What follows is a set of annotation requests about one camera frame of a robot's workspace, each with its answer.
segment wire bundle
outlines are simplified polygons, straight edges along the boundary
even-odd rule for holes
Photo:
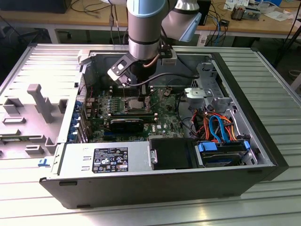
[[[201,122],[203,122],[203,125],[200,126],[198,130],[196,129],[197,131],[195,132],[193,131],[192,126],[194,125],[194,121],[197,117],[201,118]],[[192,118],[189,118],[190,121],[193,123],[191,128],[183,122],[185,119],[182,120],[180,118],[180,122],[184,127],[186,127],[190,131],[190,135],[194,139],[222,143],[222,140],[217,135],[218,131],[220,130],[224,142],[229,143],[230,141],[237,141],[237,138],[234,134],[233,122],[231,122],[226,116],[220,115],[215,112],[199,112],[198,110],[195,110]],[[217,121],[219,123],[215,132],[213,121]]]
[[[208,46],[209,44],[212,46],[212,44],[214,43],[214,46],[216,46],[219,42],[222,41],[222,45],[224,44],[224,41],[226,39],[226,32],[228,31],[228,26],[224,26],[224,33],[222,35],[220,35],[220,31],[221,31],[221,25],[220,25],[220,21],[221,21],[221,16],[216,12],[216,9],[214,7],[214,5],[211,3],[211,6],[213,7],[214,11],[209,10],[209,14],[208,16],[211,17],[213,19],[214,22],[216,22],[216,29],[213,33],[213,35],[211,36],[211,38],[208,40],[208,43],[205,46]],[[215,35],[215,33],[218,31],[217,33],[217,37],[213,40],[213,37]]]

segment blue clip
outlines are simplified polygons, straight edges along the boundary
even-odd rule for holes
[[[249,142],[248,141],[244,141],[244,145],[245,145],[245,147],[246,147],[246,149],[249,151],[250,149],[251,149],[251,146],[250,146],[250,144],[249,144]]]
[[[75,136],[73,134],[68,134],[67,139],[69,141],[75,140]]]
[[[204,151],[203,143],[199,143],[198,150],[199,150],[199,152],[203,152]]]
[[[43,162],[43,159],[41,159],[41,160],[39,161],[38,166],[39,166],[39,167],[41,167],[41,166],[47,167],[47,166],[50,166],[50,165],[47,164],[47,159],[44,159],[44,162]]]
[[[209,120],[209,128],[210,128],[211,134],[218,140],[219,143],[222,142],[221,139],[215,134],[215,132],[214,132],[214,130],[213,130],[213,125],[212,125],[212,123],[213,123],[213,119],[214,119],[214,118],[216,118],[216,119],[218,120],[219,124],[220,124],[223,140],[224,140],[226,143],[229,143],[230,140],[229,140],[229,138],[228,138],[228,136],[227,136],[227,134],[226,134],[226,132],[225,132],[224,125],[223,125],[223,123],[222,123],[222,119],[221,119],[219,116],[217,116],[217,115],[211,116],[211,118],[210,118],[210,120]]]
[[[72,120],[71,120],[71,126],[76,126],[77,123],[78,123],[78,122],[77,122],[75,119],[72,119]]]
[[[217,151],[216,144],[214,142],[203,142],[205,151]]]
[[[73,132],[75,132],[75,131],[76,131],[75,127],[70,127],[70,128],[69,128],[69,133],[73,133]]]
[[[72,119],[78,119],[79,118],[79,114],[78,113],[73,113],[72,114]]]

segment warning label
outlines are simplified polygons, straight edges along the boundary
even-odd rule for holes
[[[94,173],[128,171],[127,147],[95,149],[92,171]]]

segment black cable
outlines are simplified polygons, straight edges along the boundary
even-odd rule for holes
[[[110,28],[111,28],[110,36],[111,36],[112,44],[115,45],[114,40],[113,40],[113,26],[114,26],[113,5],[110,0],[108,0],[108,2],[110,3],[110,7],[111,7],[111,13],[110,13],[110,18],[109,18],[109,24],[110,24]]]
[[[121,45],[121,36],[120,36],[120,30],[119,30],[119,24],[118,24],[116,5],[114,5],[114,12],[115,12],[115,18],[116,18],[116,23],[117,23],[117,32],[118,32],[118,37],[119,37],[119,44]]]
[[[123,38],[122,38],[122,44],[123,45],[126,45],[126,35],[127,35],[127,31],[128,31],[128,28],[126,29],[126,31],[124,32],[124,34],[123,34]]]
[[[228,31],[228,26],[225,26],[225,25],[223,25],[223,26],[224,26],[225,31],[224,31],[224,33],[219,37],[219,40],[218,40],[218,42],[217,42],[217,43],[220,43],[220,42],[222,41],[222,45],[223,45],[223,43],[224,43],[224,41],[225,41],[225,39],[226,39],[226,32]]]
[[[187,128],[194,136],[198,137],[198,135],[197,135],[192,129],[190,129],[190,127],[187,126],[187,125],[183,122],[183,120],[181,119],[181,117],[180,117],[179,106],[180,106],[180,101],[181,101],[181,97],[182,97],[183,94],[184,94],[184,91],[181,93],[181,95],[180,95],[180,97],[179,97],[179,100],[178,100],[177,107],[176,107],[178,118],[179,118],[181,124],[182,124],[184,127],[186,127],[186,128]]]
[[[127,24],[128,24],[128,10],[126,8],[126,12],[127,12]],[[122,44],[125,45],[126,44],[126,35],[127,35],[127,32],[128,32],[128,27],[126,29],[126,31],[124,32],[123,34],[123,38],[122,38]]]
[[[170,73],[170,72],[166,72],[166,73],[161,73],[161,74],[157,74],[155,75],[154,77],[151,77],[149,78],[148,80],[144,81],[144,82],[141,82],[141,83],[138,83],[138,84],[129,84],[128,86],[142,86],[150,81],[153,81],[155,80],[156,78],[158,77],[161,77],[161,76],[165,76],[165,75],[175,75],[175,76],[179,76],[179,77],[182,77],[182,78],[187,78],[187,79],[198,79],[199,76],[198,75],[195,75],[195,76],[188,76],[186,74],[176,74],[176,73]]]
[[[286,44],[286,42],[287,42],[289,36],[290,36],[291,33],[292,33],[293,27],[295,26],[297,17],[298,17],[298,15],[299,15],[300,7],[301,7],[301,2],[300,2],[300,4],[299,4],[299,6],[298,6],[296,18],[295,18],[295,20],[293,21],[293,25],[292,25],[292,27],[291,27],[291,30],[290,30],[289,34],[287,35],[287,37],[286,37],[286,39],[285,39],[283,45],[281,46],[280,51],[279,51],[278,54],[277,54],[276,60],[275,60],[275,62],[274,62],[274,67],[275,67],[275,68],[277,67],[277,65],[279,64],[279,62],[281,61],[283,55],[284,55],[285,52],[286,52],[285,44]]]
[[[79,2],[80,0],[76,0],[75,2],[73,2],[71,5],[70,5],[70,8],[76,12],[80,12],[80,13],[89,13],[89,12],[95,12],[95,11],[98,11],[98,10],[102,10],[104,8],[108,8],[110,6],[105,6],[105,7],[102,7],[102,8],[98,8],[98,9],[94,9],[94,10],[89,10],[89,11],[80,11],[80,10],[77,10],[75,8],[73,8],[73,5],[77,2]]]
[[[215,17],[216,18],[216,20],[217,20],[217,23],[219,23],[219,21],[221,20],[221,16],[216,12],[216,9],[215,9],[215,7],[214,7],[214,5],[211,3],[211,5],[212,5],[212,7],[213,7],[213,9],[214,9],[214,11],[212,11],[212,10],[209,10],[209,12],[213,12],[213,13],[215,13],[215,16],[214,15],[212,15],[212,14],[209,14],[210,16],[213,16],[213,17]],[[213,33],[213,35],[211,36],[211,38],[208,40],[208,42],[207,42],[207,44],[205,45],[205,46],[208,46],[210,43],[211,43],[211,45],[213,44],[213,41],[212,41],[212,39],[213,39],[213,37],[214,37],[214,35],[215,35],[215,32],[217,31],[217,29],[218,29],[218,24],[216,24],[216,28],[215,28],[215,31],[214,31],[214,33]]]
[[[4,19],[1,15],[0,17],[5,23],[7,23],[8,26],[10,26],[17,33],[17,35],[19,35],[19,37],[21,37],[27,44],[29,44],[29,42],[22,35],[20,35],[20,33],[12,25],[10,25],[10,23],[7,22],[6,19]]]
[[[225,39],[226,39],[226,32],[228,31],[228,26],[224,26],[225,27],[225,36],[224,39],[222,40],[222,46],[224,45]]]

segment yellow wire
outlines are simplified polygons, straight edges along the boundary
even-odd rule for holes
[[[234,135],[233,126],[231,126],[231,127],[232,127],[232,135],[233,135],[233,139],[234,139],[234,140],[237,140],[236,137],[235,137],[235,135]]]

